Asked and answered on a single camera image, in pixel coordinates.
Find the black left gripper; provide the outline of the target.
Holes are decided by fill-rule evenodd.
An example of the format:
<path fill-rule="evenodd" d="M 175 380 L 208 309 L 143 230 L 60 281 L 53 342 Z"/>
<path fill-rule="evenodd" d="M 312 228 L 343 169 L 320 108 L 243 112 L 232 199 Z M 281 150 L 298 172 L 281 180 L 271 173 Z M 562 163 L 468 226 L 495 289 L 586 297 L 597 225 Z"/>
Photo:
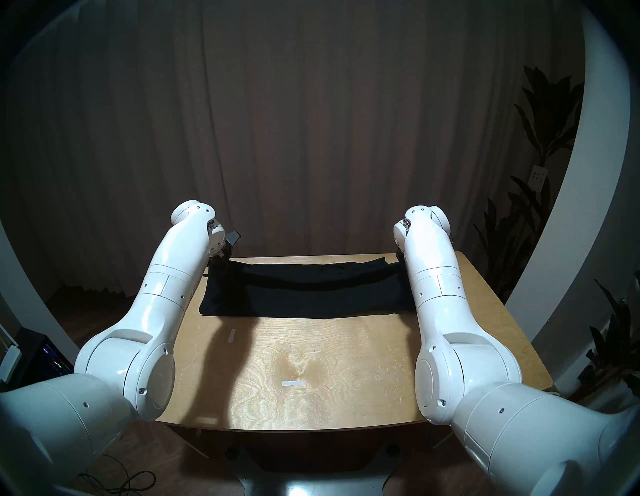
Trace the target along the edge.
<path fill-rule="evenodd" d="M 238 231 L 226 233 L 224 229 L 208 229 L 210 251 L 209 260 L 213 261 L 216 257 L 223 261 L 229 260 L 232 256 L 233 247 L 241 238 Z"/>

